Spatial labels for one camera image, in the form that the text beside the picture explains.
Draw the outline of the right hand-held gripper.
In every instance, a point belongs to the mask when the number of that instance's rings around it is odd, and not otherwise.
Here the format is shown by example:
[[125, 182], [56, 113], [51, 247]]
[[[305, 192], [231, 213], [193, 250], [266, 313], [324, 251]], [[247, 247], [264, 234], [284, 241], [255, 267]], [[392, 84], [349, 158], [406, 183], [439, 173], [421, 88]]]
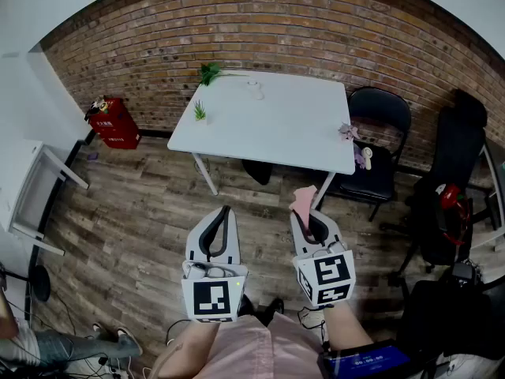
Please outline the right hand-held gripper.
[[[311, 305], [322, 307], [350, 299], [356, 283], [354, 256], [337, 223], [311, 209], [309, 229], [295, 211], [290, 213], [290, 224], [297, 254], [292, 262]], [[323, 249], [316, 250], [316, 245]]]

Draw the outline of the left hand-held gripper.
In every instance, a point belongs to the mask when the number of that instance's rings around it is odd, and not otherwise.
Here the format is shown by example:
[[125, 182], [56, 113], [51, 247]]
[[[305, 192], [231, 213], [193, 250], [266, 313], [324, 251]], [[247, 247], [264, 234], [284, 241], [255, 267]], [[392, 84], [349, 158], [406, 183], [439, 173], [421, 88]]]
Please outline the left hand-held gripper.
[[[221, 247], [213, 244], [219, 231]], [[207, 214], [186, 240], [181, 288], [188, 319], [226, 323], [238, 319], [248, 269], [241, 264], [238, 226], [230, 206]]]

